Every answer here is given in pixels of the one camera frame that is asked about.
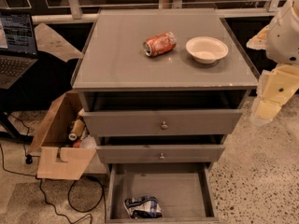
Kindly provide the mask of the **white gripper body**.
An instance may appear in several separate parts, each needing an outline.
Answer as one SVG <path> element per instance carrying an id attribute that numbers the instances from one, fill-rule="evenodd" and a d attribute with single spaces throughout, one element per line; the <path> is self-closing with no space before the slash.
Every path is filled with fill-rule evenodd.
<path id="1" fill-rule="evenodd" d="M 264 100 L 285 105 L 299 89 L 299 67 L 279 63 L 268 75 L 262 92 Z"/>

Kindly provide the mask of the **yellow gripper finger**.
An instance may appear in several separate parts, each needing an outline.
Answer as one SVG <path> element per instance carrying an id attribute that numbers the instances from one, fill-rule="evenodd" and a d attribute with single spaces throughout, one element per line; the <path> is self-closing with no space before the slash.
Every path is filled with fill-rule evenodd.
<path id="1" fill-rule="evenodd" d="M 250 121 L 257 126 L 264 126 L 270 123 L 280 110 L 278 104 L 256 97 L 251 107 Z"/>
<path id="2" fill-rule="evenodd" d="M 260 32 L 258 32 L 247 42 L 246 46 L 249 49 L 266 49 L 268 30 L 269 26 L 266 25 Z"/>

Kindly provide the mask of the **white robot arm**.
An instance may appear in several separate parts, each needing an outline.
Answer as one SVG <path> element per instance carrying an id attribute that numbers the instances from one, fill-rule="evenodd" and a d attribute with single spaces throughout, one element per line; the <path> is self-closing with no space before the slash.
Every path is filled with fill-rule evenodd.
<path id="1" fill-rule="evenodd" d="M 247 47 L 263 49 L 277 66 L 263 70 L 250 119 L 258 126 L 271 122 L 299 90 L 299 0 L 287 0 Z"/>

